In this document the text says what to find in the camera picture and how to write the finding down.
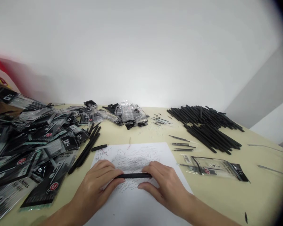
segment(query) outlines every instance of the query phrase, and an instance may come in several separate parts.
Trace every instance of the beige table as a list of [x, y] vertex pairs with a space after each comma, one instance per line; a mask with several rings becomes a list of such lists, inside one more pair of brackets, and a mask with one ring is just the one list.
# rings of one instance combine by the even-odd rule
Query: beige table
[[[165, 108], [143, 109], [150, 116], [161, 113], [162, 118], [169, 119]], [[194, 175], [187, 173], [185, 167], [181, 166], [193, 193], [200, 200], [241, 225], [247, 225], [244, 218], [245, 212], [248, 216], [248, 225], [271, 225], [283, 204], [283, 175], [261, 169], [256, 165], [263, 165], [283, 172], [283, 153], [265, 147], [251, 147], [248, 144], [266, 145], [282, 151], [283, 148], [246, 128], [244, 128], [244, 133], [239, 130], [221, 128], [220, 131], [241, 143], [242, 148], [241, 150], [234, 149], [232, 155], [220, 151], [214, 154], [191, 136], [180, 122], [174, 119], [173, 123], [173, 127], [157, 126], [152, 123], [152, 120], [149, 120], [148, 126], [127, 130], [125, 126], [119, 127], [104, 120], [101, 123], [101, 135], [95, 146], [128, 144], [131, 139], [131, 143], [167, 142], [172, 150], [170, 143], [179, 142], [179, 140], [168, 135], [195, 141], [199, 143], [198, 150], [200, 151], [194, 152], [194, 156], [219, 158], [239, 163], [251, 183]], [[173, 154], [178, 163], [185, 163], [183, 157], [179, 155], [180, 152], [173, 151]], [[38, 225], [72, 199], [86, 172], [90, 169], [93, 158], [94, 153], [91, 153], [82, 167], [76, 169], [73, 174], [67, 175], [51, 208], [18, 212], [24, 200], [22, 199], [0, 220], [0, 225]]]

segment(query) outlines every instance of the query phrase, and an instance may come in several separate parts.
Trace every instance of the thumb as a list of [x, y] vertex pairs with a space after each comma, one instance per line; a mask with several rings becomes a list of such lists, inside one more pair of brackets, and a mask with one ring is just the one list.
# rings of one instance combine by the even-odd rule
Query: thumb
[[114, 189], [121, 183], [124, 183], [124, 178], [113, 179], [103, 191], [101, 197], [99, 198], [99, 205], [103, 206], [107, 202], [109, 196], [114, 191]]
[[137, 187], [138, 189], [143, 189], [147, 192], [149, 192], [160, 204], [165, 206], [165, 200], [162, 196], [162, 194], [159, 192], [159, 190], [151, 183], [149, 182], [143, 182], [140, 183]]

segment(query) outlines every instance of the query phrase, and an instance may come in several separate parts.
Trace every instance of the barcode label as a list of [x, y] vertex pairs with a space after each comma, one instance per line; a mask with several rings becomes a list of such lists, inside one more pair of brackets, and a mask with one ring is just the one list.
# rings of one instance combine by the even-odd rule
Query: barcode label
[[191, 163], [187, 155], [182, 155], [186, 163]]

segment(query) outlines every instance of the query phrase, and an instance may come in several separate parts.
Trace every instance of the sheet of paper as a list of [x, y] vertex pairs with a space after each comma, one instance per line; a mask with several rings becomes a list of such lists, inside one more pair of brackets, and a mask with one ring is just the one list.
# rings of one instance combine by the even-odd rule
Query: sheet of paper
[[[192, 193], [167, 143], [111, 145], [96, 152], [92, 166], [100, 159], [109, 160], [124, 173], [140, 173], [144, 166], [156, 160], [173, 167], [184, 187]], [[190, 225], [159, 204], [146, 191], [138, 189], [137, 186], [144, 181], [158, 187], [154, 178], [126, 179], [86, 225]]]

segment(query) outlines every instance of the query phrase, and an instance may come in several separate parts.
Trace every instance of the forearm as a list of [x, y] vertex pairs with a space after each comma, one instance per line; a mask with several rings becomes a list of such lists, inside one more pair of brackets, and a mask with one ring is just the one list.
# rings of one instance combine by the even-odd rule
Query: forearm
[[78, 226], [69, 203], [42, 222], [41, 226]]
[[236, 222], [217, 212], [213, 208], [192, 196], [193, 207], [187, 213], [185, 220], [194, 226], [239, 226]]

